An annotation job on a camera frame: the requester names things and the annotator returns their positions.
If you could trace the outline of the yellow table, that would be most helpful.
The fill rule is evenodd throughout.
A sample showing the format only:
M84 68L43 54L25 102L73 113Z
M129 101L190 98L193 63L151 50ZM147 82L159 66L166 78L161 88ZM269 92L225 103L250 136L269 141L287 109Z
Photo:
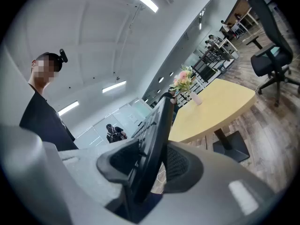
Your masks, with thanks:
M233 82L215 79L196 98L202 100L200 105L189 101L179 109L169 140L189 143L215 133L218 141L213 143L214 152L237 162L248 159L250 154L240 132L226 136L222 129L254 105L255 91Z

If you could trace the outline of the black metal rack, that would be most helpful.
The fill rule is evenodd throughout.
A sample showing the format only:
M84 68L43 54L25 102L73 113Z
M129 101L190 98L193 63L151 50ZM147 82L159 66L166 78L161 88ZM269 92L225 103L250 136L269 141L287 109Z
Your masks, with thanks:
M192 68L197 77L204 83L209 83L209 81L225 72L225 67L234 61L232 55L216 45L209 46L205 52L200 50L199 52L199 59L192 65Z

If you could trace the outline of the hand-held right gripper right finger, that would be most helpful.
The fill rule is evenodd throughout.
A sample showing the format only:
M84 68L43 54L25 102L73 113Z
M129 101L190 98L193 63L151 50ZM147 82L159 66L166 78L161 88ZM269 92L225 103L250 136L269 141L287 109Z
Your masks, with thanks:
M169 142L160 202L139 225L258 225L275 202L261 179L228 156Z

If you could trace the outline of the black office chair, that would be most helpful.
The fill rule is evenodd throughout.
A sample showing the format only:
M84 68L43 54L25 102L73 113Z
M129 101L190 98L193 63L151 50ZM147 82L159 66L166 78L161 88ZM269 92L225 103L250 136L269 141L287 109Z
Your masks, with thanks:
M262 89L272 85L277 85L275 96L275 107L279 106L280 99L280 83L290 83L298 86L300 94L300 82L285 76L285 73L291 74L289 65L293 60L293 51L278 29L275 18L264 0L246 0L252 10L258 15L265 35L271 41L265 47L262 47L257 41L258 36L251 39L250 43L255 44L259 51L250 59L252 68L258 77L267 75L269 80L258 87L258 94L262 94Z

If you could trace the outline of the white vase with pink flowers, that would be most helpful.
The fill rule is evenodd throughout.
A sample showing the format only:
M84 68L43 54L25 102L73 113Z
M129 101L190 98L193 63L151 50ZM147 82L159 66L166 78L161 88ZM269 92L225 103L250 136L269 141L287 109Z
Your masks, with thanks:
M173 84L170 85L170 91L186 93L189 100L193 100L197 105L202 104L202 99L191 90L195 73L192 67L182 66L181 72L174 77Z

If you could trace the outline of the black keyboard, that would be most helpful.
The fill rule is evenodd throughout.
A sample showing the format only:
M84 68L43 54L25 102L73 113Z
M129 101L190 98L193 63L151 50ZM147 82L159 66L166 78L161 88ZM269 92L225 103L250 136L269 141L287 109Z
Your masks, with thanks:
M114 168L126 176L126 204L119 213L132 222L140 222L161 199L151 190L165 154L173 109L170 98L162 98L133 134L133 143L111 158Z

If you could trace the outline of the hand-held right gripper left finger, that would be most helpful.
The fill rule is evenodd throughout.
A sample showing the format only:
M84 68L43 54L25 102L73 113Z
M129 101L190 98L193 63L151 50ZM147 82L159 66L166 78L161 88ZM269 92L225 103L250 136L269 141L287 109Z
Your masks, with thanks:
M33 132L0 125L0 168L31 224L134 225L115 214L125 196L98 172L100 154L59 152Z

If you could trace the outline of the person's black shirt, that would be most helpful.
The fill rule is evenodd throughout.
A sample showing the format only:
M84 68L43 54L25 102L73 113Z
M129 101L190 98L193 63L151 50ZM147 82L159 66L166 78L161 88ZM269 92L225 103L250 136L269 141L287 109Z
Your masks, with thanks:
M75 138L60 119L58 113L48 104L36 89L19 126L37 134L42 141L53 143L58 151L76 150Z

